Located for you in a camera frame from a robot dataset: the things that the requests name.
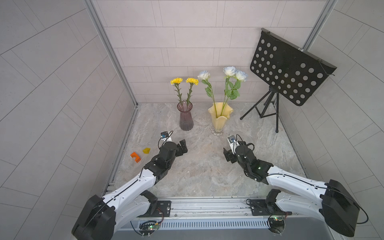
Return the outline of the yellow carnation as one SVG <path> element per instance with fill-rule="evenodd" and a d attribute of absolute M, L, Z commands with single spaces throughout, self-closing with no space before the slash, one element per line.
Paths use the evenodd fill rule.
<path fill-rule="evenodd" d="M 179 98 L 179 104 L 182 106 L 183 105 L 183 99 L 182 99 L 182 93 L 180 89 L 180 83 L 183 81 L 182 78 L 175 78 L 170 81 L 171 85 L 175 88 L 174 91 L 177 92 L 177 96 Z"/>
<path fill-rule="evenodd" d="M 189 87 L 189 92 L 188 92 L 188 95 L 187 95 L 187 100 L 186 100 L 186 107 L 187 109 L 189 108 L 190 106 L 190 103 L 191 103 L 191 96 L 192 96 L 192 92 L 193 92 L 193 86 L 197 86 L 199 84 L 199 80 L 198 79 L 194 79 L 194 78 L 187 78 L 186 82 L 190 85 Z"/>

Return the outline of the white rose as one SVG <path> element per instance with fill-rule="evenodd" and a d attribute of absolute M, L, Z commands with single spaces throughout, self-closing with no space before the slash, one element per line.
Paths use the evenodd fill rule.
<path fill-rule="evenodd" d="M 240 71 L 240 70 L 236 70 L 235 75 L 233 77 L 231 77 L 232 79 L 235 79 L 236 81 L 234 84 L 231 82 L 234 86 L 232 89 L 232 94 L 229 98 L 230 100 L 234 100 L 240 96 L 239 89 L 241 87 L 242 82 L 245 82 L 247 80 L 247 77 L 248 77 L 248 75 L 245 72 Z"/>
<path fill-rule="evenodd" d="M 223 106 L 222 106 L 222 110 L 221 110 L 221 116 L 223 115 L 226 104 L 227 104 L 227 102 L 228 102 L 228 100 L 232 94 L 232 89 L 233 89 L 234 85 L 231 83 L 230 78 L 235 75 L 236 70 L 237 69 L 233 66 L 225 67 L 223 69 L 223 72 L 226 75 L 226 78 L 225 78 L 225 97 L 224 97 L 224 102 L 223 102 Z"/>
<path fill-rule="evenodd" d="M 200 82 L 202 82 L 204 85 L 206 85 L 205 91 L 206 91 L 207 95 L 213 100 L 214 113 L 215 113 L 215 116 L 217 118 L 218 115 L 217 115 L 216 100 L 214 97 L 213 87 L 212 87 L 211 83 L 209 82 L 210 77 L 211 77 L 211 74 L 208 71 L 202 71 L 198 75 L 198 80 Z"/>

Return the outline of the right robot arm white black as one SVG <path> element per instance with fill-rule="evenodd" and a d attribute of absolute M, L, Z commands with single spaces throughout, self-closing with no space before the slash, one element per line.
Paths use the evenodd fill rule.
<path fill-rule="evenodd" d="M 257 159 L 245 142 L 231 143 L 224 156 L 228 162 L 238 163 L 250 179 L 274 187 L 266 198 L 271 215 L 298 213 L 324 221 L 343 236 L 354 237 L 362 208 L 340 182 L 325 183 L 291 174 Z"/>

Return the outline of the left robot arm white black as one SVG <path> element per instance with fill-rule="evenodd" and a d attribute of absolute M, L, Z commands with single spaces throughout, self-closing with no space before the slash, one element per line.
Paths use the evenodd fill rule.
<path fill-rule="evenodd" d="M 77 240 L 110 240 L 117 230 L 134 218 L 151 216 L 158 199 L 149 189 L 168 174 L 176 157 L 187 151 L 185 140 L 179 144 L 164 142 L 159 154 L 137 176 L 103 197 L 94 195 L 87 200 L 72 228 L 72 235 Z"/>

